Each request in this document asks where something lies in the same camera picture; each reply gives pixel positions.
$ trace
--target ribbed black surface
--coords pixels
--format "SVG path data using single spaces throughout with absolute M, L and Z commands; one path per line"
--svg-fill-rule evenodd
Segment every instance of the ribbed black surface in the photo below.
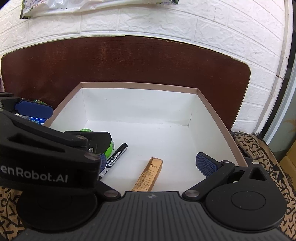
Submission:
M 127 192 L 116 202 L 103 204 L 84 227 L 61 234 L 26 229 L 15 241 L 287 241 L 279 230 L 244 234 L 213 222 L 197 202 L 177 192 Z

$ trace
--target cardboard box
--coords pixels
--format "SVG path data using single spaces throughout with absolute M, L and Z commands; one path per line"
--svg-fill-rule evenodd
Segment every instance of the cardboard box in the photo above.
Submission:
M 195 88 L 80 83 L 44 125 L 61 132 L 107 131 L 115 150 L 127 143 L 128 149 L 101 180 L 122 195 L 133 189 L 151 156 L 164 162 L 153 191 L 182 193 L 202 181 L 205 176 L 195 163 L 198 152 L 247 166 L 215 110 Z
M 281 161 L 280 161 L 280 166 L 282 170 L 288 174 L 292 178 L 292 185 L 294 187 L 294 190 L 296 190 L 296 167 L 293 164 L 293 162 L 290 160 L 288 156 L 285 156 Z
M 296 141 L 291 146 L 289 151 L 287 152 L 288 158 L 293 162 L 293 164 L 296 166 Z
M 150 192 L 154 186 L 156 179 L 163 166 L 161 159 L 151 157 L 132 191 L 134 192 Z

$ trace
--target wooden headboard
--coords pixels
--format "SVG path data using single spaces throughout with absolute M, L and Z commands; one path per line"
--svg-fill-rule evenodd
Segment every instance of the wooden headboard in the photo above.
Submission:
M 246 92 L 250 69 L 190 44 L 136 36 L 47 42 L 2 57 L 7 92 L 54 108 L 80 82 L 140 82 L 198 88 L 228 129 Z

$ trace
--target blue object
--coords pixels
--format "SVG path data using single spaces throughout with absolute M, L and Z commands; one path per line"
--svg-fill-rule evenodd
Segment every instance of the blue object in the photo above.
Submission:
M 36 121 L 36 122 L 38 122 L 39 124 L 44 124 L 45 123 L 45 121 L 46 121 L 46 119 L 42 119 L 42 118 L 36 118 L 36 117 L 31 117 L 30 118 L 30 121 Z
M 17 110 L 20 115 L 32 116 L 41 119 L 49 119 L 53 114 L 51 106 L 27 100 L 21 100 L 19 103 L 16 103 L 15 110 Z
M 99 173 L 101 173 L 106 167 L 107 157 L 106 157 L 106 155 L 104 153 L 99 154 L 99 157 L 101 158 L 101 161 L 102 161 L 101 167 L 100 167 L 100 172 L 99 172 Z
M 196 155 L 196 167 L 206 177 L 217 171 L 220 166 L 221 164 L 219 162 L 202 152 Z

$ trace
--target metal pin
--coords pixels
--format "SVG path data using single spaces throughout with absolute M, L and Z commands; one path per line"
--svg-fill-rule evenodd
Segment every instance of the metal pin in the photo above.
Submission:
M 86 140 L 86 137 L 81 136 L 81 135 L 76 135 L 77 138 L 81 139 L 81 140 Z
M 108 190 L 104 192 L 104 196 L 108 198 L 115 198 L 119 195 L 119 193 L 115 190 Z
M 92 160 L 92 161 L 98 161 L 98 160 L 100 160 L 100 157 L 97 156 L 97 155 L 95 155 L 95 154 L 93 154 L 93 153 L 85 152 L 85 153 L 84 153 L 84 156 L 85 156 L 87 159 L 90 159 L 90 160 Z
M 196 190 L 187 190 L 186 192 L 185 192 L 185 195 L 187 196 L 187 197 L 198 197 L 199 196 L 199 191 L 196 191 Z

